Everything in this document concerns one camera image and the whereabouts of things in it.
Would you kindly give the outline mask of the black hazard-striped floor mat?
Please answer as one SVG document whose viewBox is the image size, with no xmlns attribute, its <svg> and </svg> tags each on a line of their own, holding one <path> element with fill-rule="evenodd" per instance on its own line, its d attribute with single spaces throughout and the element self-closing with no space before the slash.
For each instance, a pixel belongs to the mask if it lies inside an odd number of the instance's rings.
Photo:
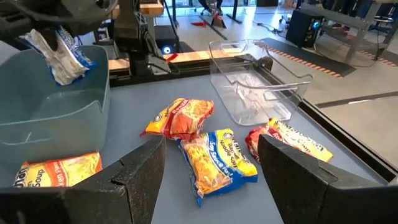
<svg viewBox="0 0 398 224">
<path fill-rule="evenodd" d="M 267 44 L 270 52 L 335 78 L 343 78 L 356 70 L 356 68 L 346 63 L 317 55 L 272 38 L 265 38 L 262 41 Z"/>
</svg>

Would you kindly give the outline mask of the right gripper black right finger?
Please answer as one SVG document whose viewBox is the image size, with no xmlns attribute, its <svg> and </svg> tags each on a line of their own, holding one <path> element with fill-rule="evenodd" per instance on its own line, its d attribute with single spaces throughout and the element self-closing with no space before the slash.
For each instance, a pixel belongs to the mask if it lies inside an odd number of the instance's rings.
<svg viewBox="0 0 398 224">
<path fill-rule="evenodd" d="M 257 151 L 285 224 L 398 224 L 398 185 L 382 185 L 266 134 Z"/>
</svg>

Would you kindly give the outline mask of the blue Maruchan ramen pack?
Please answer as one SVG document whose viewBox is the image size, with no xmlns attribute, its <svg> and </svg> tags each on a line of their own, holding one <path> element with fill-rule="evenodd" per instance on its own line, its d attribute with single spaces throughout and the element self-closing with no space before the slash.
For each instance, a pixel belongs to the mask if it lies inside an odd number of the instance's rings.
<svg viewBox="0 0 398 224">
<path fill-rule="evenodd" d="M 205 197 L 226 194 L 258 180 L 256 166 L 241 152 L 232 129 L 203 133 L 177 143 L 199 207 Z"/>
</svg>

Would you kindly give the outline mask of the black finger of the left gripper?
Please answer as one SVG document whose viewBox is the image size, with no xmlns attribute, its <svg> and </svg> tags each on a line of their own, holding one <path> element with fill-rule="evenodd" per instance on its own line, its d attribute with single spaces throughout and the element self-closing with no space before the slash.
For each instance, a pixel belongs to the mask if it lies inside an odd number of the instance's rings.
<svg viewBox="0 0 398 224">
<path fill-rule="evenodd" d="M 57 30 L 57 26 L 37 28 L 37 31 L 42 35 L 46 43 L 53 51 L 57 51 L 58 49 Z"/>
</svg>

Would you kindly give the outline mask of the black computer with blue light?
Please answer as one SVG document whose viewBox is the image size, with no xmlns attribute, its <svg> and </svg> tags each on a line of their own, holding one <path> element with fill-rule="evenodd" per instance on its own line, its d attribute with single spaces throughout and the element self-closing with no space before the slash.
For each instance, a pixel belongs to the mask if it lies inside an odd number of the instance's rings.
<svg viewBox="0 0 398 224">
<path fill-rule="evenodd" d="M 180 52 L 180 39 L 172 25 L 156 25 L 155 41 L 163 54 Z"/>
</svg>

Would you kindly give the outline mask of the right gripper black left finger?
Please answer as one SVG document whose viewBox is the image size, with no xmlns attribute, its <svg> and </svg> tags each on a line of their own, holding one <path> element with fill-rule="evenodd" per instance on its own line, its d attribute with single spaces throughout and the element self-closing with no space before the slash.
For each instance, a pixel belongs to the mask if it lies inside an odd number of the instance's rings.
<svg viewBox="0 0 398 224">
<path fill-rule="evenodd" d="M 0 189 L 0 224 L 150 224 L 165 167 L 161 136 L 73 187 Z"/>
</svg>

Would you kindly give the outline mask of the blue-grey table mat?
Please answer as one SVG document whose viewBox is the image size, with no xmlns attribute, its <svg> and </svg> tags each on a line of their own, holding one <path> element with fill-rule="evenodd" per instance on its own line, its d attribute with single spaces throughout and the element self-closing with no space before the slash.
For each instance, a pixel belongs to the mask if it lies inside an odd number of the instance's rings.
<svg viewBox="0 0 398 224">
<path fill-rule="evenodd" d="M 301 111 L 297 85 L 247 53 L 226 68 L 116 87 L 104 48 L 57 86 L 25 50 L 0 65 L 0 224 L 398 224 L 398 185 Z M 182 140 L 145 133 L 172 103 L 210 100 L 205 147 L 230 189 L 200 196 Z"/>
</svg>

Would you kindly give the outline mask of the grey metal workbench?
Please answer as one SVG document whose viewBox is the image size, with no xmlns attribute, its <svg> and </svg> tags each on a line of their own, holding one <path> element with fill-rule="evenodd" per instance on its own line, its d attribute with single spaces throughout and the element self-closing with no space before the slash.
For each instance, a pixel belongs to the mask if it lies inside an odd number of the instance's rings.
<svg viewBox="0 0 398 224">
<path fill-rule="evenodd" d="M 364 43 L 364 36 L 370 31 L 370 28 L 374 22 L 374 18 L 376 17 L 377 12 L 383 4 L 398 4 L 398 0 L 371 0 L 370 8 L 363 19 L 359 17 L 351 17 L 349 15 L 345 15 L 329 9 L 324 9 L 314 4 L 309 4 L 307 3 L 307 0 L 304 0 L 304 2 L 301 4 L 300 9 L 303 9 L 305 12 L 313 12 L 319 16 L 324 17 L 325 23 L 322 25 L 322 32 L 336 40 L 339 40 L 349 45 L 349 50 L 346 54 L 344 63 L 350 63 L 356 52 L 362 50 L 370 50 L 373 47 L 377 48 L 373 57 L 373 60 L 377 61 L 381 58 L 381 55 L 390 45 L 391 40 L 395 36 L 398 29 L 398 19 L 392 23 L 392 27 L 385 36 L 383 42 L 378 42 L 377 44 Z M 339 23 L 342 26 L 346 25 L 350 28 L 353 28 L 357 31 L 357 33 L 355 36 L 349 36 L 348 34 L 344 34 L 341 29 L 334 29 L 331 25 L 328 25 L 328 22 L 330 21 Z"/>
</svg>

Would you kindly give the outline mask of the orange Maruchan ramen pack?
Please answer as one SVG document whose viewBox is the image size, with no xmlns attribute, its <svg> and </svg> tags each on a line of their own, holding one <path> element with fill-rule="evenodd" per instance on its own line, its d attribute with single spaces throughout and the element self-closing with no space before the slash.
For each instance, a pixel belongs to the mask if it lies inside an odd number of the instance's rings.
<svg viewBox="0 0 398 224">
<path fill-rule="evenodd" d="M 25 162 L 16 174 L 13 186 L 71 187 L 102 170 L 98 152 L 38 163 Z"/>
</svg>

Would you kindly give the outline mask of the silver foil packet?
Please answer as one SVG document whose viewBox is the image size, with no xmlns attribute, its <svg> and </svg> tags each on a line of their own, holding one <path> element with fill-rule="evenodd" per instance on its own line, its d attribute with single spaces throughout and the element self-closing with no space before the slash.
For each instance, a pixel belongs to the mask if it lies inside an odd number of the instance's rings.
<svg viewBox="0 0 398 224">
<path fill-rule="evenodd" d="M 20 39 L 44 57 L 53 79 L 59 85 L 69 85 L 77 79 L 84 78 L 96 65 L 62 26 L 55 30 L 56 50 L 52 50 L 44 36 L 35 29 L 20 36 Z"/>
</svg>

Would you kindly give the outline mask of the teal plastic bin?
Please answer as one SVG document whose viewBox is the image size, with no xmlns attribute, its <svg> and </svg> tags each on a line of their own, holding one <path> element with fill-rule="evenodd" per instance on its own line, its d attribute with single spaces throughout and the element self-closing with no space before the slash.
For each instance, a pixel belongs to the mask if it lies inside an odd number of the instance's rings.
<svg viewBox="0 0 398 224">
<path fill-rule="evenodd" d="M 97 45 L 80 50 L 94 66 L 70 85 L 59 85 L 34 50 L 0 64 L 0 187 L 13 185 L 23 162 L 102 150 L 110 106 L 108 53 Z"/>
</svg>

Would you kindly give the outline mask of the red Maruchan ramen pack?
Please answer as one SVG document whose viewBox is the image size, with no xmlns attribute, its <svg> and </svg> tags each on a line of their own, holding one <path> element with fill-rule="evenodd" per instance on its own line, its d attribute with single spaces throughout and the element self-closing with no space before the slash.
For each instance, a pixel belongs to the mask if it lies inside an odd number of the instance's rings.
<svg viewBox="0 0 398 224">
<path fill-rule="evenodd" d="M 192 140 L 214 112 L 212 100 L 177 98 L 149 122 L 140 136 L 163 135 L 169 139 Z"/>
<path fill-rule="evenodd" d="M 271 118 L 267 124 L 252 129 L 245 138 L 249 153 L 258 163 L 260 163 L 258 142 L 261 134 L 269 135 L 323 162 L 329 162 L 333 157 L 333 154 L 327 148 L 312 138 L 279 121 L 277 118 Z"/>
</svg>

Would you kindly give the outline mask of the clear plastic bin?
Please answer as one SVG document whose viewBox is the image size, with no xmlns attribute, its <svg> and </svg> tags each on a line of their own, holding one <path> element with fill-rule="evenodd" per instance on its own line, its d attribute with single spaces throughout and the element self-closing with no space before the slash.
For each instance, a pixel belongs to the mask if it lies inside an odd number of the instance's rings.
<svg viewBox="0 0 398 224">
<path fill-rule="evenodd" d="M 263 40 L 212 41 L 208 48 L 211 83 L 242 126 L 290 120 L 313 80 L 289 70 Z"/>
</svg>

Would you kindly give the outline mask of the black computer tower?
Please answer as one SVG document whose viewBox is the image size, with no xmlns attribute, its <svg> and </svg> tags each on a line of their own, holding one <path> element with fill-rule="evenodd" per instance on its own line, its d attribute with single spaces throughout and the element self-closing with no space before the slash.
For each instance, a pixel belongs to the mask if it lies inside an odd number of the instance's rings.
<svg viewBox="0 0 398 224">
<path fill-rule="evenodd" d="M 323 19 L 323 16 L 308 10 L 294 10 L 285 39 L 298 48 L 312 48 L 321 29 Z"/>
</svg>

